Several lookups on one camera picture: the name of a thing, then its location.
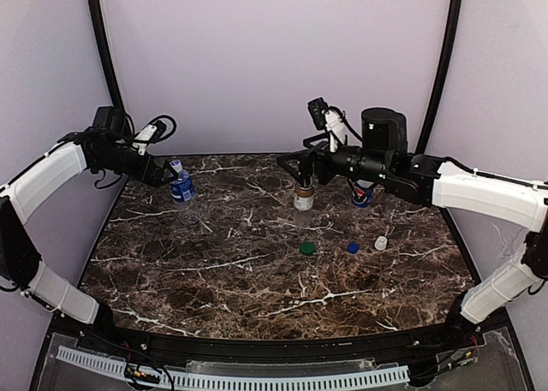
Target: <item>green bottle cap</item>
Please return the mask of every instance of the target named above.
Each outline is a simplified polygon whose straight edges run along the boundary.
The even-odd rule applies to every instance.
[[[316,252],[316,246],[310,241],[305,241],[301,244],[301,254],[312,256]]]

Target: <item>brown marble surface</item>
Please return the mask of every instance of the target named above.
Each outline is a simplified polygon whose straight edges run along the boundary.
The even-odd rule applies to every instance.
[[[86,270],[82,290],[119,326],[249,340],[374,334],[440,323],[472,285],[435,208],[379,190],[371,207],[353,209],[337,178],[317,187],[311,226],[296,228],[294,182],[275,156],[182,161],[203,222],[183,227],[168,187],[130,181]],[[373,247],[380,235],[383,252]],[[310,258],[299,253],[306,240],[317,247]]]

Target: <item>white wall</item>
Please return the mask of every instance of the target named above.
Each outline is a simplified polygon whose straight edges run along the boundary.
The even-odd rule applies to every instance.
[[[103,0],[128,112],[173,115],[156,152],[292,151],[307,102],[408,117],[414,149],[449,0]]]
[[[68,131],[86,128],[95,109],[110,103],[86,5],[0,0],[0,184]],[[82,175],[28,223],[45,261],[71,282],[114,193],[95,191],[90,175]],[[51,315],[18,293],[0,293],[0,310],[0,390],[26,390]]]
[[[463,0],[427,152],[504,175],[548,180],[547,2]],[[508,223],[454,214],[482,276],[522,242],[521,230]],[[535,297],[523,294],[509,312],[536,387],[546,391],[548,290]]]

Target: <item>robotic arm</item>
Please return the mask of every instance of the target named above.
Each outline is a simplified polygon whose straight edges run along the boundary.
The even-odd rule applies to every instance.
[[[169,120],[173,128],[164,137]],[[176,130],[169,116],[152,120],[134,134],[131,118],[112,107],[100,107],[84,132],[69,133],[10,183],[0,187],[0,275],[12,289],[85,324],[106,329],[111,311],[57,275],[43,261],[24,229],[31,215],[64,183],[84,172],[111,170],[153,187],[176,178],[166,159],[146,152]]]
[[[469,169],[451,157],[408,153],[405,116],[389,109],[361,114],[362,147],[338,141],[333,147],[336,108],[322,99],[308,104],[317,129],[325,133],[303,141],[303,151],[278,158],[300,184],[328,184],[335,175],[384,186],[387,193],[414,204],[469,210],[514,222],[529,230],[520,250],[478,286],[460,295],[446,319],[446,337],[462,343],[497,308],[534,284],[548,279],[548,186]],[[343,113],[337,113],[347,124]],[[298,163],[298,169],[290,164]]]

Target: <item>perforated metal rail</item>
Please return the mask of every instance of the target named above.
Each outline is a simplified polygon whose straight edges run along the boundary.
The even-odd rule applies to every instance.
[[[126,381],[123,375],[126,363],[120,358],[105,358],[82,350],[60,346],[57,359],[103,376]],[[142,367],[140,370],[149,374],[158,374],[150,368]],[[334,376],[292,378],[210,376],[176,370],[170,370],[170,374],[173,377],[175,389],[189,391],[357,391],[402,384],[409,381],[406,365]],[[170,382],[165,374],[161,376],[157,387],[170,389]]]

